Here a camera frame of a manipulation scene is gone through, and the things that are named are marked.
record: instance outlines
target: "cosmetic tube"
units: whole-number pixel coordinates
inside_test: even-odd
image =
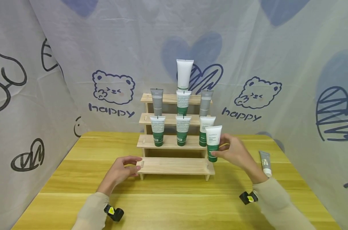
[[[266,153],[264,151],[259,151],[261,156],[261,164],[262,170],[266,176],[271,177],[271,161],[270,161],[270,153]]]
[[[186,116],[192,91],[177,90],[177,114]]]
[[[177,59],[178,90],[188,90],[194,60]]]
[[[199,128],[199,145],[202,147],[206,146],[206,127],[214,126],[216,117],[199,117],[200,128]]]
[[[176,116],[175,118],[177,120],[177,144],[179,146],[183,146],[187,140],[187,133],[191,117]]]
[[[220,145],[221,129],[223,126],[206,127],[207,155],[210,162],[217,162],[217,157],[211,155],[212,151],[218,151]]]
[[[153,141],[160,147],[164,143],[165,116],[150,116]]]
[[[150,89],[152,95],[153,112],[155,116],[163,114],[163,89]]]
[[[200,117],[207,116],[213,93],[213,90],[201,90],[201,104],[199,106]]]

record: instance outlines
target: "gray cosmetic tube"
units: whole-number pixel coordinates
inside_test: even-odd
[[[208,110],[210,109],[211,98],[213,90],[201,90],[201,104],[199,106],[199,116],[206,117]]]
[[[271,161],[270,161],[270,153],[266,153],[264,151],[259,151],[261,156],[261,164],[262,170],[266,176],[271,177]]]
[[[155,116],[161,116],[163,114],[163,89],[150,89],[152,95],[153,112]]]

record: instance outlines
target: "wooden shelf tier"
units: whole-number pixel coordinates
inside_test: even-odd
[[[153,135],[142,134],[138,139],[138,148],[145,149],[167,149],[167,150],[207,150],[207,147],[199,145],[199,136],[187,136],[187,140],[184,146],[177,145],[176,135],[164,135],[164,143],[162,146],[157,147],[153,141]]]
[[[213,164],[205,158],[142,157],[138,174],[215,175]]]
[[[150,116],[154,116],[153,113],[142,113],[140,118],[140,124],[151,125]],[[177,121],[175,119],[176,114],[172,113],[163,113],[162,116],[165,116],[165,124],[170,126],[176,126]],[[190,126],[200,126],[199,115],[198,114],[187,114],[191,116]]]
[[[141,97],[141,102],[152,103],[151,94],[143,94]],[[164,94],[163,95],[163,104],[176,104],[177,95],[176,94]],[[201,95],[191,95],[189,98],[189,104],[201,104]]]

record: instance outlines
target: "yellow table surface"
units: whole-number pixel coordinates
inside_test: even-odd
[[[141,156],[140,133],[90,132],[65,157],[14,228],[71,229],[86,198],[95,192],[117,157]],[[317,229],[340,229],[273,139],[241,135],[261,167],[258,150],[271,154],[273,177]],[[122,208],[119,223],[109,218],[104,229],[273,229],[257,203],[244,205],[239,195],[252,190],[247,175],[223,159],[214,163],[215,176],[146,175],[118,185],[110,196]]]

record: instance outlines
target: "bear drawing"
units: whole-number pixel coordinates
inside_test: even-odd
[[[130,76],[112,75],[97,70],[92,74],[94,97],[114,104],[128,104],[133,100],[135,82]]]
[[[269,82],[253,77],[249,79],[240,95],[234,100],[235,105],[250,109],[268,106],[281,90],[280,82]]]

